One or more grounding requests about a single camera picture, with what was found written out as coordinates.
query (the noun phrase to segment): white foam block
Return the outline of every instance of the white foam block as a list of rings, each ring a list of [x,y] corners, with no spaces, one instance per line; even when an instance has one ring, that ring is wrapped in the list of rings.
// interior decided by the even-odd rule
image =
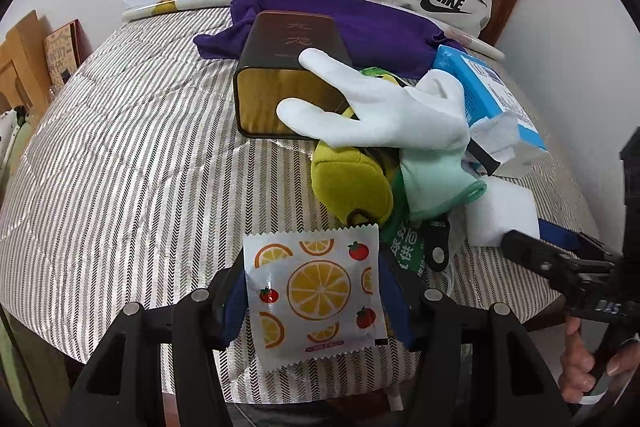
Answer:
[[[465,205],[466,235],[472,247],[499,247],[502,236],[518,230],[540,239],[533,192],[495,176],[483,176],[486,192]]]

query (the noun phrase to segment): striped fabric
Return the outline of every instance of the striped fabric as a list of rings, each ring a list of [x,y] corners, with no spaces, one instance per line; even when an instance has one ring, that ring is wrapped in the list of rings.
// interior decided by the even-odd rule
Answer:
[[[0,211],[0,301],[75,359],[89,358],[125,303],[160,307],[207,285],[231,266],[244,233],[336,225],[311,190],[312,142],[237,133],[236,62],[201,60],[191,42],[229,24],[228,8],[125,24],[63,89],[23,156]],[[557,161],[546,159],[521,183],[534,191],[541,216],[593,232]],[[459,302],[504,301],[525,320],[554,299],[497,250],[469,248],[459,217],[452,218]],[[249,320],[215,359],[225,399],[243,403],[366,393],[411,378],[418,361],[392,339],[267,374]],[[163,349],[169,392],[171,361]]]

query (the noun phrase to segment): nike swoosh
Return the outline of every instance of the nike swoosh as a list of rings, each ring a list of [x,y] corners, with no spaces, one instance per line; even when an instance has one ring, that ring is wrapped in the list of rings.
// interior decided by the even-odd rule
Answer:
[[[471,12],[463,12],[462,10],[456,10],[455,8],[449,8],[446,6],[436,6],[431,0],[422,0],[420,1],[420,8],[422,8],[425,12],[432,13],[471,13]]]

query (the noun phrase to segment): white packet with fruit print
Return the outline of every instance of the white packet with fruit print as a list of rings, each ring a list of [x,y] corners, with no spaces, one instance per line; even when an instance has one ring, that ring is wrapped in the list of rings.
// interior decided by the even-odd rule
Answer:
[[[265,371],[387,343],[378,226],[244,236],[252,338]]]

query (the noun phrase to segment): tomato illustration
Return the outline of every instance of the tomato illustration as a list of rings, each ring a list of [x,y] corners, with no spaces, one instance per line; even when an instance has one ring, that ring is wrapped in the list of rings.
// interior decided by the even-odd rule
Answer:
[[[356,325],[364,330],[372,325],[376,321],[376,312],[371,308],[365,308],[364,306],[358,312],[356,316]]]
[[[349,255],[356,261],[364,261],[369,256],[369,248],[354,241],[353,245],[349,245]]]
[[[260,290],[260,300],[262,302],[266,302],[267,304],[271,304],[278,300],[278,292],[276,290],[269,288],[264,288]]]

